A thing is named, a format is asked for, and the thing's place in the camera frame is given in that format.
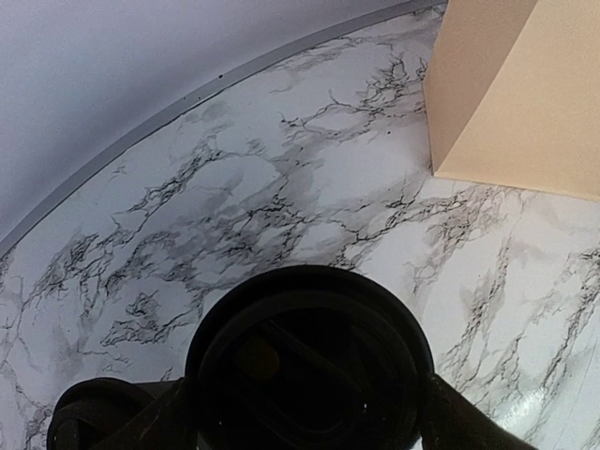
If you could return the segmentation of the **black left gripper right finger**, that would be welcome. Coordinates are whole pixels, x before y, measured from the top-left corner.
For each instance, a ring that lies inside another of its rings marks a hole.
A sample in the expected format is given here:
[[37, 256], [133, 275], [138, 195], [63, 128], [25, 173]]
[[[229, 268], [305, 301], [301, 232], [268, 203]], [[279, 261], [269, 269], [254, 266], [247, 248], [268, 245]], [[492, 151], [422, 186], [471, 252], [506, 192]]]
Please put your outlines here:
[[435, 373], [424, 381], [421, 437], [424, 449], [533, 449], [495, 424]]

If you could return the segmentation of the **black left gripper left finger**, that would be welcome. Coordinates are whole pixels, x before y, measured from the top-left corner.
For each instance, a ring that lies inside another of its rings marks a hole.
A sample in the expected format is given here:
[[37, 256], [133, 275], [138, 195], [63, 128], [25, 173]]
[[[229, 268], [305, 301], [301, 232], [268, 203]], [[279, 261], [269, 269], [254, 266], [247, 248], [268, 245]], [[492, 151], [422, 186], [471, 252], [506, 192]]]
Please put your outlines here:
[[181, 378], [131, 421], [100, 443], [101, 449], [195, 449], [197, 428], [191, 381]]

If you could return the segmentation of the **single black paper cup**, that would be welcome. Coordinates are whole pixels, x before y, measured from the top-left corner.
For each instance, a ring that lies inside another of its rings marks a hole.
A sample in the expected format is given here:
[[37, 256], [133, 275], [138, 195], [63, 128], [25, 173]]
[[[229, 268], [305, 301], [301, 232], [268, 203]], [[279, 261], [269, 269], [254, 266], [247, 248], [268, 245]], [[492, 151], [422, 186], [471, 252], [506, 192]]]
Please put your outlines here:
[[207, 449], [409, 449], [434, 369], [409, 309], [375, 281], [279, 268], [227, 292], [187, 351]]
[[101, 449], [102, 441], [124, 427], [177, 381], [132, 383], [100, 377], [74, 384], [56, 403], [46, 447]]

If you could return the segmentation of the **brown paper takeout bag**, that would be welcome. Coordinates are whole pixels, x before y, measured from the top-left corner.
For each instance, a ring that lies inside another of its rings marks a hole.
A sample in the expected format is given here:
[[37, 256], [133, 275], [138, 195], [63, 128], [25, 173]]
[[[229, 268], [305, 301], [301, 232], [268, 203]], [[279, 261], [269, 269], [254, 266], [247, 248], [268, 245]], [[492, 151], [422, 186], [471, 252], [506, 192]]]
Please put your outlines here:
[[597, 2], [449, 2], [424, 94], [436, 176], [598, 199]]

